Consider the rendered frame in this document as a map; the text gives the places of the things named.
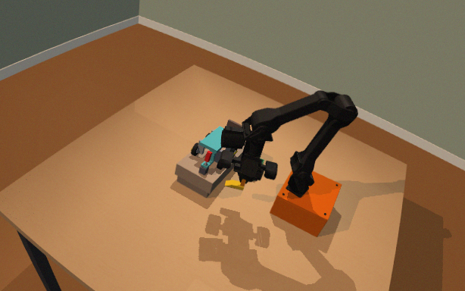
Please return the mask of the teal trolley with black wheels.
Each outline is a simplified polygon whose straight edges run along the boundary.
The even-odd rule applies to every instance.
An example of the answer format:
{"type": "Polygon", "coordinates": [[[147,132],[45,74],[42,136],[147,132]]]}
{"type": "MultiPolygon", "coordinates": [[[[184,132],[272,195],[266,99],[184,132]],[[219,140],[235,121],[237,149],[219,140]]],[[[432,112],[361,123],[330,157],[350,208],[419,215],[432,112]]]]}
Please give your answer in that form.
{"type": "MultiPolygon", "coordinates": [[[[194,144],[191,149],[191,155],[196,156],[198,153],[203,155],[204,148],[209,149],[212,152],[211,159],[207,163],[207,166],[204,165],[205,161],[201,164],[202,167],[208,168],[214,161],[217,162],[217,168],[222,170],[222,167],[219,167],[219,160],[221,156],[222,147],[221,147],[221,134],[223,127],[219,126],[217,129],[212,130],[211,133],[208,133],[204,139],[200,139],[198,143],[194,144]]],[[[234,152],[233,157],[237,153],[237,149],[226,148],[226,151],[234,152]]]]}

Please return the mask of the tan sloped ramp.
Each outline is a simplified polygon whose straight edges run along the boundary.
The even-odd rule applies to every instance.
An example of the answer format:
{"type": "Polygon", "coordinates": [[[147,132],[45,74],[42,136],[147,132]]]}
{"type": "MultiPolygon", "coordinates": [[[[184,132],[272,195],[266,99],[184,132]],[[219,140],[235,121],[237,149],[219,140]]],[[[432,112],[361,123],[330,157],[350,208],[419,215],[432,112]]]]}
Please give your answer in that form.
{"type": "MultiPolygon", "coordinates": [[[[228,120],[227,126],[242,128],[241,124],[233,120],[228,120]]],[[[212,191],[219,185],[219,183],[227,176],[227,174],[234,168],[231,167],[222,170],[217,168],[217,162],[213,162],[207,169],[203,168],[201,164],[204,162],[205,156],[209,149],[204,148],[204,154],[191,155],[191,152],[181,159],[176,164],[175,175],[177,181],[187,186],[198,194],[207,198],[212,191]]]]}

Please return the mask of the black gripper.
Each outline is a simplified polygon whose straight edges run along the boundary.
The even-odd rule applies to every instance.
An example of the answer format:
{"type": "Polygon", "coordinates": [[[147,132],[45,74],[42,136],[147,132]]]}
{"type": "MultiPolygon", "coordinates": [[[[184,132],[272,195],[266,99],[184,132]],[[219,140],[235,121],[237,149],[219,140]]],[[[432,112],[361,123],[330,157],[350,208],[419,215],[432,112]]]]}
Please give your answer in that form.
{"type": "MultiPolygon", "coordinates": [[[[260,159],[260,154],[251,154],[250,152],[246,151],[245,147],[243,149],[242,157],[233,157],[234,152],[223,150],[221,152],[220,160],[219,160],[219,167],[223,168],[230,168],[231,164],[234,164],[233,170],[239,174],[242,168],[242,161],[243,158],[248,158],[252,160],[260,159]]],[[[265,178],[270,180],[275,180],[278,172],[278,164],[272,161],[266,161],[266,165],[262,164],[261,162],[261,170],[265,171],[265,178]]]]}

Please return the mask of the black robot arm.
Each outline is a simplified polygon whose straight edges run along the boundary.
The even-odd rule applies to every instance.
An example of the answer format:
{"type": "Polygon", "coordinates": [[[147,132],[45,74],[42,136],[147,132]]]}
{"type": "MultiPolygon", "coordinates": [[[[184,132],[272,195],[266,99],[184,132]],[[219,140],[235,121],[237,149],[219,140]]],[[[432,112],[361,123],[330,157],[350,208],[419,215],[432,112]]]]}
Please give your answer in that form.
{"type": "MultiPolygon", "coordinates": [[[[242,149],[251,154],[260,154],[266,141],[273,141],[272,133],[284,123],[304,117],[316,111],[326,111],[329,116],[317,134],[302,152],[295,152],[290,158],[293,175],[288,181],[287,190],[301,198],[314,184],[312,171],[315,161],[327,147],[334,135],[347,127],[357,116],[358,111],[348,95],[337,92],[316,91],[295,102],[278,108],[262,108],[242,122],[242,128],[225,126],[221,134],[221,147],[242,149]],[[252,131],[251,131],[251,128],[252,131]]],[[[243,158],[239,178],[253,182],[261,180],[261,160],[243,158]]]]}

